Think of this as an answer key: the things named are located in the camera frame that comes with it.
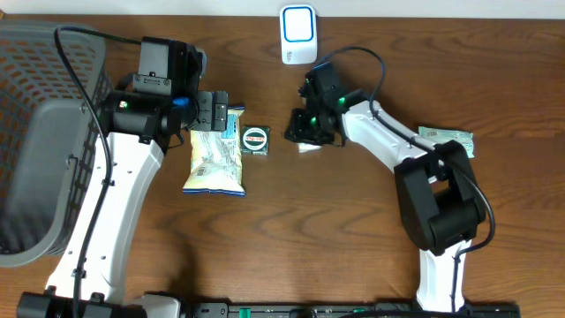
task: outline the white wall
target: white wall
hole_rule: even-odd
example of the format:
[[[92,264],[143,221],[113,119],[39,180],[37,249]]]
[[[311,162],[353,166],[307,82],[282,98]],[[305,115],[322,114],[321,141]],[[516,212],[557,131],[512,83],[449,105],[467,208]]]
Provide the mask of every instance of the white wall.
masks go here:
[[[565,0],[310,0],[321,17],[565,19]],[[288,0],[0,0],[7,13],[277,16]]]

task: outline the laundry basket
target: laundry basket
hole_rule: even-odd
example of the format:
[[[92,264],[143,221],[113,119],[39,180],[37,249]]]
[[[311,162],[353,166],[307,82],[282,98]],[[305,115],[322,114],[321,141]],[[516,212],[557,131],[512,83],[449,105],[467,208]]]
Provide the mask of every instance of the laundry basket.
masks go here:
[[[57,54],[57,26],[0,21],[0,267],[65,250],[92,174],[96,130]],[[112,87],[104,40],[62,32],[61,43],[97,104]]]

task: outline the circular logo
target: circular logo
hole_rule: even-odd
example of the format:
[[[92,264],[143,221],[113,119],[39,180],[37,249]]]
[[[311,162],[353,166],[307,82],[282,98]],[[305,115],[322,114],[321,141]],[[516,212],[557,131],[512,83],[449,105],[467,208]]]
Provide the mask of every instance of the circular logo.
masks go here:
[[[244,133],[243,141],[250,150],[259,150],[267,145],[267,134],[260,128],[251,128]]]

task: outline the wooden tabletop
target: wooden tabletop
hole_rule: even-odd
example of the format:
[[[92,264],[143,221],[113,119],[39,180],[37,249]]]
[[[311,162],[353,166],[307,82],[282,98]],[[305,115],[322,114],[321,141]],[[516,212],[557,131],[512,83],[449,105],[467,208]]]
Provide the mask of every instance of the wooden tabletop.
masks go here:
[[[19,16],[81,22],[111,34],[191,42],[207,52],[201,89],[243,103],[244,125],[271,127],[269,154],[244,158],[247,196],[185,195],[191,147],[171,150],[135,233],[127,295],[165,290],[234,302],[412,298],[418,249],[400,222],[390,171],[359,145],[300,155],[283,138],[308,65],[281,62],[274,18]],[[497,220],[468,255],[470,301],[515,301],[523,317],[565,315],[565,23],[471,19],[319,19],[320,54],[358,45],[383,56],[386,111],[474,133],[478,182]],[[107,42],[116,82],[139,47]],[[371,57],[335,61],[351,88],[373,87]],[[479,226],[478,242],[488,230]],[[57,257],[0,269],[0,317],[41,292]]]

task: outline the wooden table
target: wooden table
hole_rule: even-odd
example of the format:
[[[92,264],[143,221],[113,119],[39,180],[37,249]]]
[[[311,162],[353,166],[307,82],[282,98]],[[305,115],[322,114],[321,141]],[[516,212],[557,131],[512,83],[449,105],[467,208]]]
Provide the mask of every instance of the wooden table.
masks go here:
[[[201,88],[244,103],[245,125],[271,127],[269,155],[246,156],[244,199],[184,195],[189,145],[170,151],[133,239],[127,296],[165,290],[234,302],[411,298],[418,250],[400,222],[392,174],[359,145],[300,155],[283,138],[308,66],[281,62],[274,18],[20,16],[81,22],[139,39],[194,43],[208,56]],[[468,256],[464,295],[515,301],[523,317],[565,314],[565,24],[469,19],[319,19],[320,53],[379,52],[379,97],[407,126],[475,134],[472,165],[498,224]],[[139,48],[107,43],[114,81],[137,71]],[[371,88],[371,57],[336,59],[351,87]],[[479,239],[487,232],[479,227]],[[0,269],[0,317],[23,291],[41,292],[57,257]]]

